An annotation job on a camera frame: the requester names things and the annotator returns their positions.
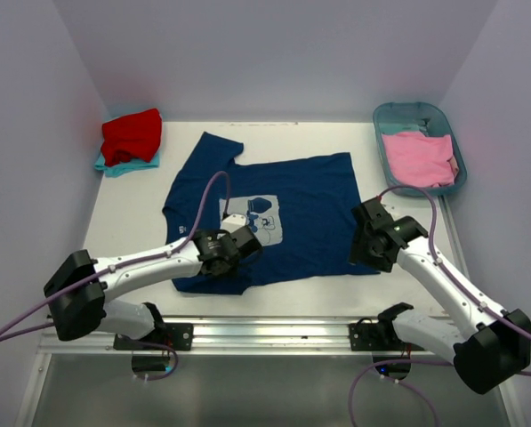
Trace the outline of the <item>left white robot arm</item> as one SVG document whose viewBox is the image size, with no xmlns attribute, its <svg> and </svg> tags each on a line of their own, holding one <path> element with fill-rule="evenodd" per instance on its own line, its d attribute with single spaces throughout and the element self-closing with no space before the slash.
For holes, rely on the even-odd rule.
<svg viewBox="0 0 531 427">
<path fill-rule="evenodd" d="M 261 243 L 247 226 L 197 230 L 192 238 L 135 255 L 93 259 L 79 250 L 52 275 L 44 295 L 60 341 L 104 332 L 152 350 L 165 339 L 162 316 L 155 304 L 123 302 L 123 295 L 166 280 L 222 278 L 261 252 Z"/>
</svg>

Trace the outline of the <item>navy blue t-shirt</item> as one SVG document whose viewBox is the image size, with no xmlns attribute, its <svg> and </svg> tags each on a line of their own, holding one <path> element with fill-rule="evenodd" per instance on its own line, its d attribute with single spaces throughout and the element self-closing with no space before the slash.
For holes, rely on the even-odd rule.
<svg viewBox="0 0 531 427">
<path fill-rule="evenodd" d="M 267 164 L 239 165 L 243 144 L 204 133 L 178 172 L 162 213 L 167 242 L 189 234 L 199 200 L 211 177 L 223 171 L 207 191 L 201 229 L 215 230 L 223 214 L 242 214 L 263 251 L 256 262 L 233 278 L 175 279 L 174 287 L 191 294 L 242 294 L 251 286 L 310 277 L 372 275 L 349 263 L 356 227 L 351 210 L 360 196 L 350 154 L 310 157 Z"/>
</svg>

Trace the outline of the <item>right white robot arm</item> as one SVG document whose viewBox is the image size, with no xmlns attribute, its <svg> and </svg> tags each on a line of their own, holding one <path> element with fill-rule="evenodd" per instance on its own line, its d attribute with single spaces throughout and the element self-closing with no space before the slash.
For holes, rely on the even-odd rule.
<svg viewBox="0 0 531 427">
<path fill-rule="evenodd" d="M 531 361 L 531 320 L 508 311 L 477 289 L 435 247 L 415 218 L 394 219 L 374 197 L 353 208 L 356 229 L 349 260 L 389 273 L 409 273 L 446 310 L 449 323 L 406 302 L 378 314 L 374 323 L 350 326 L 354 350 L 393 350 L 411 343 L 452 364 L 474 392 L 485 394 L 526 369 Z"/>
</svg>

